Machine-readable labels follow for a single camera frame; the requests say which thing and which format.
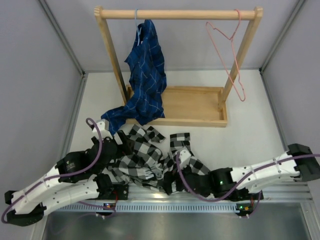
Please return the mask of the black white checkered shirt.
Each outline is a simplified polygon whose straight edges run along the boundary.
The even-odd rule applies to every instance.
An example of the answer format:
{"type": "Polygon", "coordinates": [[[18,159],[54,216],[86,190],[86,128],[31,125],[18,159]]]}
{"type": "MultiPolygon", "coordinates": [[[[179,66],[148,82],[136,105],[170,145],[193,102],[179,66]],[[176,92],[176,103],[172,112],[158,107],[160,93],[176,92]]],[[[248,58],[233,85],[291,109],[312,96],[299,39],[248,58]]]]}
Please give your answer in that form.
{"type": "Polygon", "coordinates": [[[150,126],[147,129],[133,125],[128,138],[135,141],[133,154],[125,155],[107,167],[120,184],[130,182],[137,186],[166,193],[162,183],[164,174],[177,169],[176,155],[183,149],[191,151],[190,133],[175,133],[170,135],[170,150],[163,152],[153,143],[162,143],[166,138],[150,126]]]}

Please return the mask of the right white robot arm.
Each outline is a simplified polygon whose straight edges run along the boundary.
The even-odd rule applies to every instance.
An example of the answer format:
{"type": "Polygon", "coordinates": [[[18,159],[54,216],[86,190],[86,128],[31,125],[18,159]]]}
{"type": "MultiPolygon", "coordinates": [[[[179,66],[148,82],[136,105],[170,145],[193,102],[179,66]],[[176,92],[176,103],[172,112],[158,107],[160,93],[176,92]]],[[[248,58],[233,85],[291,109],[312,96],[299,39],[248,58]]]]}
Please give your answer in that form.
{"type": "Polygon", "coordinates": [[[262,190],[281,182],[311,182],[320,178],[318,155],[294,143],[270,160],[241,167],[208,170],[185,146],[173,151],[172,170],[164,173],[166,194],[186,191],[206,202],[258,200],[262,190]]]}

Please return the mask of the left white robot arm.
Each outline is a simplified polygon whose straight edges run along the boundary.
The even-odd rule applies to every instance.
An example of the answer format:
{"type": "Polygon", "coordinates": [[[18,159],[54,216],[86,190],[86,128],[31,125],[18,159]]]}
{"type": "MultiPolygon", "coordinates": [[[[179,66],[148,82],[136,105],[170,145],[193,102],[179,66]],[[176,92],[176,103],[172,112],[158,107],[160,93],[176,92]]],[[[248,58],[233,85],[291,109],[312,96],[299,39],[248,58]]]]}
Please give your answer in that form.
{"type": "Polygon", "coordinates": [[[127,200],[128,185],[113,183],[104,171],[121,157],[133,153],[134,141],[92,137],[93,146],[68,153],[43,177],[23,190],[4,194],[9,206],[1,220],[25,227],[39,222],[57,209],[85,200],[127,200]]]}

